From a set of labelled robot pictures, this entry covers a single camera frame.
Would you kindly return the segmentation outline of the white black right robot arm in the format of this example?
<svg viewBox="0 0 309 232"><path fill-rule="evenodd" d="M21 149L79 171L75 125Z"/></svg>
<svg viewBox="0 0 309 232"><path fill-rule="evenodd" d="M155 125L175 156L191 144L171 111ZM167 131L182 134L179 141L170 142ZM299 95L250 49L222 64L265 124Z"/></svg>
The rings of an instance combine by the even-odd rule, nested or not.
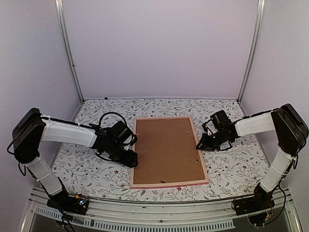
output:
<svg viewBox="0 0 309 232"><path fill-rule="evenodd" d="M254 211L261 210L268 203L270 195L280 181L298 162L298 154L304 148L309 129L296 109L289 103L254 115L231 121L224 110L210 116L209 121L216 132L212 133L207 123L202 125L204 133L196 145L197 150L220 151L221 145L232 143L240 137L274 131L278 140L278 150L266 176L254 189L255 196L250 199Z"/></svg>

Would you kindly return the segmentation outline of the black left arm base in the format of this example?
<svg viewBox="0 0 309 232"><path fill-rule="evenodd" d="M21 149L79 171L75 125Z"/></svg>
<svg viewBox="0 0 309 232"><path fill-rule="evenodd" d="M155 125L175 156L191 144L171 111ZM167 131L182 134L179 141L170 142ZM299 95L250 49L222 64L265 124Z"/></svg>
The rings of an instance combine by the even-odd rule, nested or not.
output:
<svg viewBox="0 0 309 232"><path fill-rule="evenodd" d="M70 196L67 192L62 191L54 196L48 194L48 197L47 206L58 211L79 215L86 215L87 213L89 198L82 194Z"/></svg>

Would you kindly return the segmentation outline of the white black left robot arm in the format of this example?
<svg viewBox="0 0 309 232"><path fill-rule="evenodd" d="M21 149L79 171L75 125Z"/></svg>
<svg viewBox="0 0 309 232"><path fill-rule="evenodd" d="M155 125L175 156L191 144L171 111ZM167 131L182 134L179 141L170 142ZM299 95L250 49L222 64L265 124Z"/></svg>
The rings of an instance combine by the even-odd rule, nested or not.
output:
<svg viewBox="0 0 309 232"><path fill-rule="evenodd" d="M72 205L65 187L51 170L50 164L40 154L46 144L70 144L88 147L96 151L96 156L108 155L109 162L130 168L138 165L138 154L129 149L137 141L137 136L129 128L124 117L113 126L103 127L100 117L97 124L80 124L44 115L38 108L31 108L12 131L12 140L7 153L24 165L45 191L53 196L53 202L62 210Z"/></svg>

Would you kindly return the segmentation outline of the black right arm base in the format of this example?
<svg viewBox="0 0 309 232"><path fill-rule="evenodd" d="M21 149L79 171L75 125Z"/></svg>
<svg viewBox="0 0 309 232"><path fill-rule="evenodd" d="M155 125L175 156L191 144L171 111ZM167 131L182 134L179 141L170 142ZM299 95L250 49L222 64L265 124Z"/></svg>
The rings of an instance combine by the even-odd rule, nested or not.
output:
<svg viewBox="0 0 309 232"><path fill-rule="evenodd" d="M255 227L262 227L268 223L274 213L274 206L272 193L255 193L248 198L237 197L231 203L237 216L255 213L248 217L250 224Z"/></svg>

